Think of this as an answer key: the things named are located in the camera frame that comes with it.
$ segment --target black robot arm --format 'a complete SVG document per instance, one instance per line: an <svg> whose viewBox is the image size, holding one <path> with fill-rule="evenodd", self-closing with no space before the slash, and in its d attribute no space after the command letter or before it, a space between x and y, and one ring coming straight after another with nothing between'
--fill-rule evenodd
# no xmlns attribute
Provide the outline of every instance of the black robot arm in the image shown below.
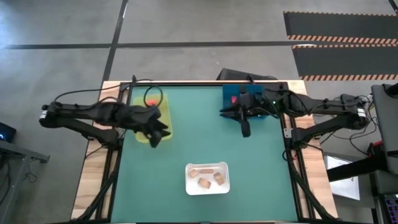
<svg viewBox="0 0 398 224"><path fill-rule="evenodd" d="M335 100L317 100L289 90L264 89L261 94L248 93L244 85L239 91L237 100L220 110L220 115L240 122L243 137L250 136L248 118L252 116L278 117L283 113L293 118L310 114L336 115L329 121L306 129L285 129L285 138L292 149L303 147L315 136L341 128L362 129L368 123L364 110L366 102L357 96L343 94Z"/></svg>
<svg viewBox="0 0 398 224"><path fill-rule="evenodd" d="M119 134L114 129L99 129L77 119L93 120L104 126L142 132L156 147L162 137L170 133L158 119L161 114L156 106L128 106L118 102L101 102L93 105L68 105L58 102L43 105L40 124L46 128L68 128L81 133L85 138L95 138L101 144L115 144Z"/></svg>

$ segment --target gray floor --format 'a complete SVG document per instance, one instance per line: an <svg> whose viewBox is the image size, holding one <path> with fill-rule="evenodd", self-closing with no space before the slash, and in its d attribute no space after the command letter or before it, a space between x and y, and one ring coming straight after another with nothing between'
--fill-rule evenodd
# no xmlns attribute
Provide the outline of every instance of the gray floor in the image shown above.
<svg viewBox="0 0 398 224"><path fill-rule="evenodd" d="M110 43L121 3L1 0L0 45ZM394 13L387 0L130 0L119 42L287 40L282 11ZM69 219L87 142L66 129L42 128L40 108L65 91L98 88L108 52L0 50L0 121L17 128L16 144L51 154L48 164L32 165L39 181L24 183L13 223ZM223 67L299 79L289 47L219 47L118 49L110 80L130 80L132 75L156 80L214 80ZM368 95L375 83L393 82L307 82L306 86L314 98L334 98L340 93ZM84 93L63 101L90 104L97 97L97 93ZM355 143L365 149L378 139L376 133ZM334 138L323 148L362 156L349 142ZM370 190L365 181L361 196L366 194ZM369 197L363 203L335 200L341 218L372 222Z"/></svg>

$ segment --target yellow bin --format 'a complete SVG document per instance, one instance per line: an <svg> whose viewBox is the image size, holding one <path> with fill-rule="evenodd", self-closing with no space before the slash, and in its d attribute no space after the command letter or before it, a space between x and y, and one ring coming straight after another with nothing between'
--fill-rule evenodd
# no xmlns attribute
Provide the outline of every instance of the yellow bin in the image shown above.
<svg viewBox="0 0 398 224"><path fill-rule="evenodd" d="M159 103L160 94L147 95L146 100L147 102L156 101L156 103ZM145 107L146 105L144 103L144 96L138 96L133 98L132 104ZM159 121L166 124L168 126L166 131L170 132L170 135L163 137L162 141L168 140L173 136L173 128L172 128L172 119L170 117L169 99L167 98L167 95L165 93L163 93L163 101L159 105L159 110L160 113L162 113L162 116L159 118ZM142 132L136 133L136 139L141 143L149 143L149 140L144 136Z"/></svg>

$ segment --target green mat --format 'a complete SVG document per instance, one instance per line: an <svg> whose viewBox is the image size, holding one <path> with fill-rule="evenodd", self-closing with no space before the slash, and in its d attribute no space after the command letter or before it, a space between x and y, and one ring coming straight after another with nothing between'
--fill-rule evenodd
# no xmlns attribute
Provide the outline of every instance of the green mat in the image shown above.
<svg viewBox="0 0 398 224"><path fill-rule="evenodd" d="M147 87L134 87L142 96ZM112 222L297 221L280 121L251 120L243 138L236 121L222 118L221 86L164 86L173 137L156 149L126 133ZM188 163L226 162L227 194L188 195Z"/></svg>

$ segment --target white tray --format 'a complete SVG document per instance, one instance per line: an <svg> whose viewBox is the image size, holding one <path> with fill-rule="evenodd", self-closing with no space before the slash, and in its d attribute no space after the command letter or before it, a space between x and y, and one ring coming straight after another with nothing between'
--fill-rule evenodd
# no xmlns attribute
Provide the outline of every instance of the white tray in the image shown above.
<svg viewBox="0 0 398 224"><path fill-rule="evenodd" d="M192 178L189 172L196 169L200 172L201 169L213 169L212 174L199 173L196 177ZM219 172L224 178L224 184L218 185L217 180L213 174ZM204 178L211 182L210 188L206 189L198 184L199 178ZM225 162L217 164L187 164L185 166L185 190L189 195L206 195L206 194L225 194L229 192L229 175L228 165Z"/></svg>

